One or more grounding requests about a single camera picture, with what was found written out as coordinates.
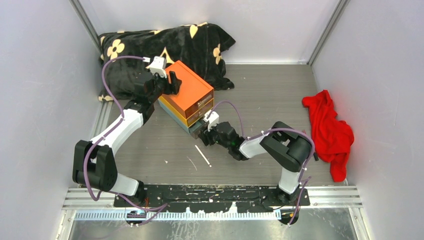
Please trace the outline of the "small drawer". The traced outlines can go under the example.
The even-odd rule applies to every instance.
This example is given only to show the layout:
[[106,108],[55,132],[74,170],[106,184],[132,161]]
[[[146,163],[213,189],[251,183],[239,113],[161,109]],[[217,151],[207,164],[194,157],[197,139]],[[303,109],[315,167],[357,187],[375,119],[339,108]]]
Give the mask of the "small drawer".
[[200,133],[207,128],[207,123],[205,123],[202,119],[198,120],[191,127],[189,127],[189,134],[194,138],[198,139]]

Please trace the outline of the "white silver pencil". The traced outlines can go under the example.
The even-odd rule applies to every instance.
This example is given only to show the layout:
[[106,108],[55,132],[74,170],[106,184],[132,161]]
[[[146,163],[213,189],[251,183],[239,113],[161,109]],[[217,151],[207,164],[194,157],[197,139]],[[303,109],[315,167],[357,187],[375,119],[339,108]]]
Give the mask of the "white silver pencil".
[[206,164],[211,168],[212,165],[211,165],[209,159],[204,155],[204,153],[201,151],[201,149],[196,144],[194,145],[194,147],[199,152],[199,154],[202,156],[202,158],[204,159],[204,161],[206,162]]

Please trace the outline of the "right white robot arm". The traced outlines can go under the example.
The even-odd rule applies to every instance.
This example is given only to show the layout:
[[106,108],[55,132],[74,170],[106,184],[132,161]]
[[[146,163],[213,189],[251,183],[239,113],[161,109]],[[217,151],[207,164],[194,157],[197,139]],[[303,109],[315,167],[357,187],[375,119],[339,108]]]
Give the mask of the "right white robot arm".
[[281,121],[247,138],[237,134],[229,122],[221,122],[203,129],[199,138],[205,146],[218,144],[227,149],[228,154],[237,161],[247,161],[262,154],[270,155],[281,166],[277,198],[286,206],[297,199],[296,191],[300,187],[306,164],[315,152],[315,143],[311,137]]

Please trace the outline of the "orange brown lip pen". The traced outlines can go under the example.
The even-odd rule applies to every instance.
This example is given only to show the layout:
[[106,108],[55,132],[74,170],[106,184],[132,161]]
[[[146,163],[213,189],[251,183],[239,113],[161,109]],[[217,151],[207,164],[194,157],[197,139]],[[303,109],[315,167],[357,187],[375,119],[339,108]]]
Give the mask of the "orange brown lip pen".
[[318,154],[316,152],[313,153],[313,158],[315,161],[319,161]]

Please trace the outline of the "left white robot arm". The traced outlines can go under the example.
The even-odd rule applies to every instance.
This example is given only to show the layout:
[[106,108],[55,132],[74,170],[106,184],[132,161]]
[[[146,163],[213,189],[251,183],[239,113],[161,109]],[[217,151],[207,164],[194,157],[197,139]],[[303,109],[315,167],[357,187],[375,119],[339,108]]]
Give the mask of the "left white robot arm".
[[144,184],[118,173],[115,154],[150,119],[155,101],[162,95],[177,95],[181,84],[174,71],[165,77],[142,74],[142,82],[135,85],[139,95],[128,101],[123,113],[92,140],[80,140],[75,145],[72,180],[103,192],[126,195],[133,206],[141,206],[146,200]]

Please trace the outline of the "orange drawer organizer box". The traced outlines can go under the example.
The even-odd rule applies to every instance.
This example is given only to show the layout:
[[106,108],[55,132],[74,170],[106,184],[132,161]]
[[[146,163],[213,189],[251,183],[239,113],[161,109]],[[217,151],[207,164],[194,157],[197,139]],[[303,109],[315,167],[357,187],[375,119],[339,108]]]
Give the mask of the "orange drawer organizer box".
[[168,74],[174,72],[182,84],[178,94],[163,94],[158,103],[185,132],[192,134],[214,106],[214,88],[180,60],[165,70]]

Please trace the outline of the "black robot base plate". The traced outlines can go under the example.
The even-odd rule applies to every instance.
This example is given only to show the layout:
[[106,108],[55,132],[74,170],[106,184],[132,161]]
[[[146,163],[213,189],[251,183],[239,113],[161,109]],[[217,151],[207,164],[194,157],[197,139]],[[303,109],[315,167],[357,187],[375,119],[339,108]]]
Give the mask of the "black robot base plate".
[[297,189],[289,200],[276,186],[269,185],[157,185],[147,184],[144,195],[118,196],[114,207],[137,205],[158,208],[165,205],[169,213],[226,213],[235,207],[237,213],[268,213],[278,208],[304,207],[311,204],[308,191]]

